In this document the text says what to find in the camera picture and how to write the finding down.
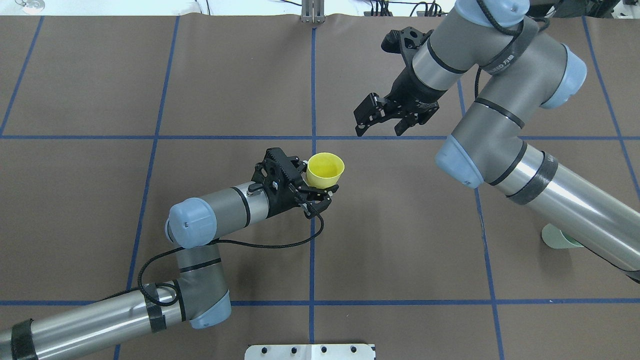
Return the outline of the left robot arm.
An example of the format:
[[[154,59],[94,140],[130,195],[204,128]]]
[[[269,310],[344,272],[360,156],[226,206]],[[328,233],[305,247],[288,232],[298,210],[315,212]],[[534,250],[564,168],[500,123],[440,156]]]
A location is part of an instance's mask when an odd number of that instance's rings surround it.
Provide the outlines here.
[[[3,360],[73,360],[188,322],[216,326],[232,312],[220,244],[255,249],[302,246],[323,231],[324,212],[338,191],[345,162],[334,153],[304,161],[268,148],[249,182],[173,205],[164,233],[173,248],[147,260],[135,287],[41,320],[25,319],[1,333]],[[307,239],[256,244],[226,239],[238,230],[299,208],[318,219]]]

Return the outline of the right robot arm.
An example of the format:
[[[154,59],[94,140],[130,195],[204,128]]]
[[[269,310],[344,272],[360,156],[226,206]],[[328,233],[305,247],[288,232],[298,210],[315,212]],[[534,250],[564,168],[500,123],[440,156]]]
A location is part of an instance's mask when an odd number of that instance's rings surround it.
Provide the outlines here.
[[[435,162],[471,189],[487,183],[562,234],[639,281],[639,214],[519,137],[537,109],[555,109],[586,79],[585,62],[527,16],[526,0],[457,0],[423,33],[391,30],[381,43],[405,67],[386,96],[354,110],[355,132],[398,119],[396,135],[424,125],[438,100],[473,66],[489,75]]]

